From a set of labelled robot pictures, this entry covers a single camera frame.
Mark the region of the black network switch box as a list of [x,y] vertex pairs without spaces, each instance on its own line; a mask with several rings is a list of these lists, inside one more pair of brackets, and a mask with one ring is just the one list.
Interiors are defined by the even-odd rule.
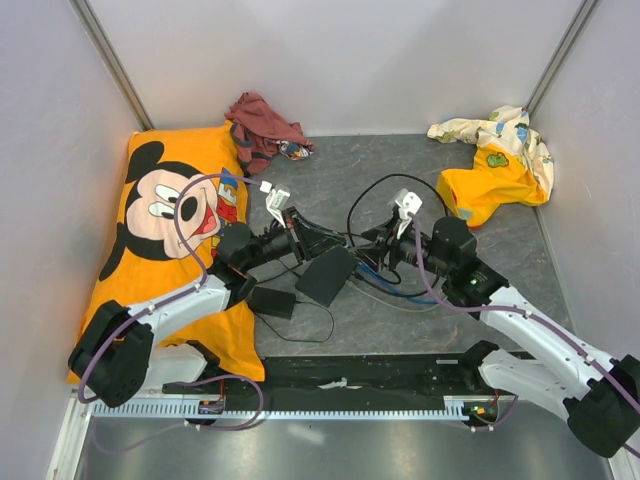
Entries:
[[310,263],[295,289],[328,308],[358,264],[358,259],[347,249],[333,247]]

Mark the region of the black power adapter brick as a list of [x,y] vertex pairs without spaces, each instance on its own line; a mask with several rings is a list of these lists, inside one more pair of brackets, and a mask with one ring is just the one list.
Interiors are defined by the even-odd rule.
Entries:
[[250,309],[259,315],[290,320],[297,302],[293,293],[256,286],[247,301]]

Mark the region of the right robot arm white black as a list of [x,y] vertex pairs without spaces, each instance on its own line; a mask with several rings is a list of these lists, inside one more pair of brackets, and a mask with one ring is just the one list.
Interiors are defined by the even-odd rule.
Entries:
[[639,361],[618,359],[576,337],[534,307],[508,280],[481,260],[477,240],[456,217],[437,220],[426,235],[416,220],[390,220],[363,234],[372,242],[366,258],[405,262],[443,279],[440,305],[464,312],[501,332],[528,354],[522,360],[489,342],[468,352],[458,368],[467,392],[504,390],[565,421],[595,454],[631,452],[639,431]]

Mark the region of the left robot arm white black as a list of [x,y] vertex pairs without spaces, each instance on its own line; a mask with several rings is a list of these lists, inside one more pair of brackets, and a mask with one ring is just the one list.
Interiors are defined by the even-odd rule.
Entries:
[[302,263],[327,251],[346,251],[339,233],[303,219],[291,207],[284,223],[256,235],[244,223],[229,226],[217,255],[202,277],[151,300],[122,306],[100,305],[68,360],[80,379],[82,403],[102,401],[118,407],[143,386],[154,347],[203,317],[224,312],[245,300],[257,284],[249,274],[287,255]]

